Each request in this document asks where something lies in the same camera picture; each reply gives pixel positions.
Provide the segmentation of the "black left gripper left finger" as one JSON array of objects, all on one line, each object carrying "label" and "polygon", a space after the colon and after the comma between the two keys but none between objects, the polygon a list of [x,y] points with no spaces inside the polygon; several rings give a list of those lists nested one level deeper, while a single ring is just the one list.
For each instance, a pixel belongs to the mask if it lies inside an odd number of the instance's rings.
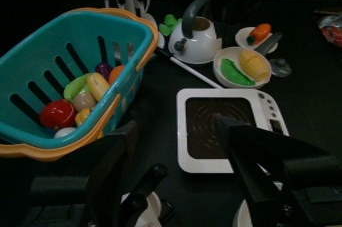
[{"label": "black left gripper left finger", "polygon": [[137,125],[129,121],[98,143],[106,145],[104,156],[90,171],[85,204],[96,227],[117,227],[122,179],[132,164],[137,142]]}]

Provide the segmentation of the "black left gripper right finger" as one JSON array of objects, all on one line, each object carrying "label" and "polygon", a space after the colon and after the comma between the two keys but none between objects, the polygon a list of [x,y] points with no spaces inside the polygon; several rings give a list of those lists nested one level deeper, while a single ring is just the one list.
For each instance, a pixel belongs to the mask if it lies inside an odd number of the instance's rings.
[{"label": "black left gripper right finger", "polygon": [[216,114],[252,227],[342,225],[342,161],[323,149]]}]

